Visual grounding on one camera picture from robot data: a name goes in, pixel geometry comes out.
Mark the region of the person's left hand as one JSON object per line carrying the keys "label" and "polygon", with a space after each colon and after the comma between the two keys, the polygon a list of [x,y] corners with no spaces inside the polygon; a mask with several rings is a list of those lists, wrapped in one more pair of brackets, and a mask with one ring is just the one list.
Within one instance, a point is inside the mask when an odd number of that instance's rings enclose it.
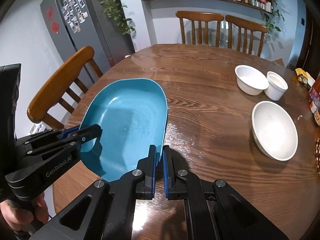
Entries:
{"label": "person's left hand", "polygon": [[36,199],[33,200],[33,205],[35,207],[34,213],[29,210],[15,208],[9,205],[7,200],[1,202],[1,213],[3,215],[6,223],[14,231],[24,231],[26,232],[24,226],[31,223],[34,220],[34,215],[36,219],[46,224],[49,219],[48,206],[44,200],[45,193],[40,194]]}

